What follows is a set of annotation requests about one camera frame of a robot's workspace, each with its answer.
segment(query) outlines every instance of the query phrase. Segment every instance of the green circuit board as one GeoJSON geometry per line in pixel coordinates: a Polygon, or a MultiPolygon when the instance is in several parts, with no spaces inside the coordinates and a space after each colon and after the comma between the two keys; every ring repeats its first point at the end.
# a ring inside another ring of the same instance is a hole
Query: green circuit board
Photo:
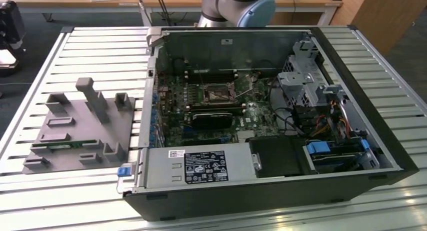
{"type": "Polygon", "coordinates": [[[254,79],[250,72],[238,75],[239,78],[231,83],[189,84],[182,77],[166,80],[161,87],[163,90],[161,97],[167,147],[239,143],[241,131],[253,131],[254,137],[279,134],[277,119],[266,100],[269,80],[254,79]],[[193,128],[190,119],[194,114],[187,110],[189,104],[207,105],[209,99],[215,102],[239,103],[245,107],[245,112],[233,116],[229,128],[215,130],[193,128]]]}

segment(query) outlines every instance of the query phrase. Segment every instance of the table leg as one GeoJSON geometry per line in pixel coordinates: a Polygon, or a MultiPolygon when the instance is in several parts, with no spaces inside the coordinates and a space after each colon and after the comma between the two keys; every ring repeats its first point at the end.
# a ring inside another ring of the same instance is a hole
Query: table leg
{"type": "Polygon", "coordinates": [[[54,18],[53,18],[53,13],[42,13],[43,17],[45,17],[45,20],[47,22],[54,22],[54,18]]]}
{"type": "Polygon", "coordinates": [[[153,24],[153,9],[150,7],[145,7],[143,5],[139,5],[141,8],[141,16],[142,16],[142,22],[146,27],[151,27],[153,24]]]}
{"type": "Polygon", "coordinates": [[[337,6],[326,7],[326,10],[325,10],[325,12],[321,16],[319,22],[318,22],[319,26],[329,26],[330,25],[331,20],[335,15],[337,8],[338,8],[337,6]]]}

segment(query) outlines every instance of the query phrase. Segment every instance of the gray 3d printed part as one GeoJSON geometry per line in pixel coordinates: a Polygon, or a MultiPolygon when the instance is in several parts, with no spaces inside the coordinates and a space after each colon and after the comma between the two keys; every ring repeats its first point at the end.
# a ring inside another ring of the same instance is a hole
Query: gray 3d printed part
{"type": "Polygon", "coordinates": [[[47,99],[50,112],[25,161],[25,174],[119,167],[129,159],[135,98],[117,93],[105,98],[93,78],[79,78],[87,100],[65,93],[47,99]]]}

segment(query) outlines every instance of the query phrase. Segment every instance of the motherboard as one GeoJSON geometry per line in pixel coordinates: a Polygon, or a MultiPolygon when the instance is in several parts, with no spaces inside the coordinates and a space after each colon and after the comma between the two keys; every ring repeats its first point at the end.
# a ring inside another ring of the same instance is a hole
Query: motherboard
{"type": "Polygon", "coordinates": [[[209,72],[159,75],[166,147],[245,143],[251,137],[278,135],[271,79],[250,71],[221,76],[209,72]]]}

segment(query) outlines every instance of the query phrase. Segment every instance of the white table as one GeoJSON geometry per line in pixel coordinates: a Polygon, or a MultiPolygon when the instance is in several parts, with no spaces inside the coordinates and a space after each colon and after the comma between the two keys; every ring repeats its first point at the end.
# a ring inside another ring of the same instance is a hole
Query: white table
{"type": "MultiPolygon", "coordinates": [[[[421,168],[350,202],[167,222],[147,222],[117,192],[117,168],[25,175],[23,161],[43,124],[49,93],[82,99],[75,81],[93,77],[110,98],[138,98],[130,162],[137,159],[147,76],[147,27],[85,27],[62,33],[0,141],[0,230],[371,231],[427,225],[427,107],[358,31],[323,27],[381,115],[421,168]]],[[[331,78],[338,82],[329,67],[331,78]]]]}

